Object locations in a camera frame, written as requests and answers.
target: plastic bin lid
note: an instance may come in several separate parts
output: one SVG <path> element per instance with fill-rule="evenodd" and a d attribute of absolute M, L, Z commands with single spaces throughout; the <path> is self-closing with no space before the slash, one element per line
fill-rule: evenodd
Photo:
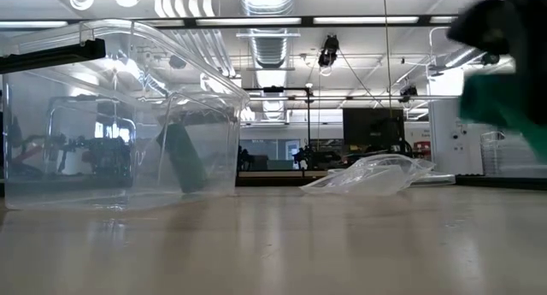
<path fill-rule="evenodd" d="M 127 42 L 130 42 L 131 36 L 144 38 L 146 41 L 150 42 L 151 46 L 183 59 L 184 62 L 190 64 L 194 68 L 189 70 L 186 74 L 178 71 L 177 76 L 183 76 L 183 78 L 184 76 L 196 78 L 196 76 L 199 76 L 199 74 L 196 73 L 204 73 L 209 77 L 209 80 L 213 80 L 226 88 L 227 91 L 223 94 L 236 95 L 243 103 L 247 103 L 249 100 L 249 95 L 243 89 L 236 86 L 215 68 L 208 65 L 202 57 L 197 56 L 186 49 L 183 45 L 184 42 L 177 43 L 174 39 L 154 27 L 136 21 L 116 19 L 83 21 L 66 27 L 31 32 L 5 40 L 3 44 L 0 45 L 0 51 L 4 56 L 10 54 L 22 55 L 40 50 L 80 44 L 87 40 L 94 40 L 95 38 L 105 38 L 108 46 L 109 44 L 112 44 L 112 42 L 109 42 L 108 37 L 105 37 L 108 34 L 126 34 L 129 37 Z M 96 60 L 94 62 L 98 62 L 100 67 L 101 62 L 104 62 L 105 60 L 108 59 Z"/>

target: cable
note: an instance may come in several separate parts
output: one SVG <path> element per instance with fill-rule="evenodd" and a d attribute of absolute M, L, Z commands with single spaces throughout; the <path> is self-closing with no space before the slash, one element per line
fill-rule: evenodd
<path fill-rule="evenodd" d="M 319 85 L 317 85 L 319 87 L 318 97 L 321 97 L 321 76 L 322 74 L 319 74 L 319 80 L 318 80 Z M 317 145 L 315 147 L 316 151 L 319 151 L 319 137 L 320 137 L 320 130 L 321 130 L 321 100 L 320 99 L 318 104 L 319 105 L 317 107 Z"/>
<path fill-rule="evenodd" d="M 311 69 L 309 70 L 309 75 L 308 75 L 308 78 L 306 79 L 306 83 L 309 83 L 309 80 L 311 80 L 311 74 L 314 72 L 314 68 L 315 68 L 315 64 L 317 63 L 317 59 L 319 58 L 319 51 L 317 50 L 317 53 L 315 54 L 315 61 L 314 61 L 314 65 L 311 67 Z"/>
<path fill-rule="evenodd" d="M 342 55 L 342 57 L 343 57 L 344 61 L 346 62 L 346 64 L 348 64 L 348 68 L 350 68 L 351 72 L 352 72 L 353 75 L 357 78 L 357 80 L 359 81 L 359 83 L 361 84 L 361 86 L 363 87 L 363 89 L 365 89 L 365 91 L 368 93 L 368 95 L 369 95 L 370 97 L 372 97 L 373 100 L 375 100 L 376 103 L 378 103 L 378 105 L 380 105 L 380 106 L 382 106 L 382 108 L 384 108 L 384 105 L 382 104 L 382 102 L 381 102 L 379 99 L 377 99 L 377 98 L 373 95 L 373 93 L 370 92 L 370 90 L 365 86 L 365 84 L 362 83 L 362 81 L 361 81 L 361 79 L 359 78 L 359 76 L 357 76 L 356 71 L 353 70 L 353 68 L 351 67 L 350 62 L 348 61 L 348 59 L 346 59 L 346 57 L 345 57 L 344 53 L 342 52 L 342 50 L 339 49 L 339 48 L 338 48 L 338 50 L 340 51 L 340 55 Z"/>
<path fill-rule="evenodd" d="M 387 79 L 389 81 L 387 92 L 390 95 L 390 117 L 393 117 L 393 110 L 391 109 L 391 64 L 390 64 L 390 33 L 387 28 L 387 0 L 384 0 L 384 16 L 385 16 L 385 52 L 387 53 Z"/>

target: white ceiling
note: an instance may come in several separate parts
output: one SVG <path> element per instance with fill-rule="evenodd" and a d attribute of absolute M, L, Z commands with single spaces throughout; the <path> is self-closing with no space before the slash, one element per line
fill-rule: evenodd
<path fill-rule="evenodd" d="M 386 0 L 388 14 L 455 14 L 474 0 Z M 241 15 L 239 0 L 213 0 L 215 13 L 222 16 Z M 371 15 L 384 14 L 384 0 L 297 0 L 295 15 Z M 68 0 L 0 0 L 0 19 L 46 19 L 46 18 L 107 18 L 107 17 L 157 17 L 152 0 L 141 1 L 132 8 L 122 8 L 113 0 L 96 0 L 86 11 L 77 11 L 70 7 Z M 340 47 L 346 55 L 357 76 L 371 89 L 374 95 L 385 92 L 389 85 L 408 72 L 413 65 L 401 64 L 420 62 L 430 53 L 428 35 L 430 28 L 303 28 L 294 29 L 299 38 L 292 38 L 290 52 L 294 71 L 288 73 L 287 86 L 314 84 L 321 95 L 360 95 L 365 91 L 361 83 L 348 68 L 343 57 L 335 62 L 332 74 L 319 76 L 317 66 L 313 66 L 317 50 L 325 36 L 338 35 Z M 234 67 L 245 72 L 250 65 L 248 40 L 236 38 L 237 32 L 245 30 L 222 30 L 225 45 L 232 58 Z M 384 57 L 387 43 L 391 56 Z M 433 35 L 433 53 L 444 54 L 456 50 L 459 46 L 448 42 L 443 31 Z M 306 54 L 307 61 L 299 55 Z M 421 93 L 425 92 L 418 84 Z M 339 103 L 321 103 L 322 108 L 338 107 Z"/>

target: door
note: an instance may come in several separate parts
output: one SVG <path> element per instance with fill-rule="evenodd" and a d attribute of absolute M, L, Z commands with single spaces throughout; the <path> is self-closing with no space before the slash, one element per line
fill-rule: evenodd
<path fill-rule="evenodd" d="M 298 153 L 298 149 L 300 148 L 300 140 L 291 140 L 285 142 L 285 159 L 290 160 L 294 162 L 293 155 Z M 298 169 L 298 164 L 293 163 L 292 164 L 293 169 Z"/>

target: green object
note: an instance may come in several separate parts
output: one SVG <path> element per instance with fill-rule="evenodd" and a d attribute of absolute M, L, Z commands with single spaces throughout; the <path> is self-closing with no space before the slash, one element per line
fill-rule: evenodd
<path fill-rule="evenodd" d="M 528 119 L 525 93 L 513 74 L 472 76 L 463 87 L 460 117 L 521 132 L 538 157 L 547 161 L 547 127 Z"/>
<path fill-rule="evenodd" d="M 207 183 L 207 173 L 188 132 L 181 123 L 170 124 L 167 130 L 165 152 L 173 166 L 180 189 L 184 193 L 201 190 Z M 163 145 L 163 132 L 156 141 Z"/>

